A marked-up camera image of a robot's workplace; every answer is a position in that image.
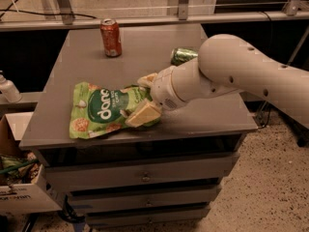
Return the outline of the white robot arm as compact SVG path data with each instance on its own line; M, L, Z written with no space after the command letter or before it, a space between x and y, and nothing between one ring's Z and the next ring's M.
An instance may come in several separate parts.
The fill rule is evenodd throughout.
M237 36L212 36L197 57L143 76L138 83L150 89L151 97L126 119L133 128L158 119L163 110L240 92L263 99L309 127L309 72L277 62Z

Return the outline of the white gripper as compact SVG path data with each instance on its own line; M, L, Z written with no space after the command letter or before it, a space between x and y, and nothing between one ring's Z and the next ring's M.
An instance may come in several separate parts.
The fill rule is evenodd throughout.
M159 73L154 72L137 80L139 86L151 88L153 101L148 99L141 101L126 118L127 126L137 128L158 119L161 116L161 107L171 111L186 105L186 102L179 98L173 87L172 74L175 69L175 66L170 66Z

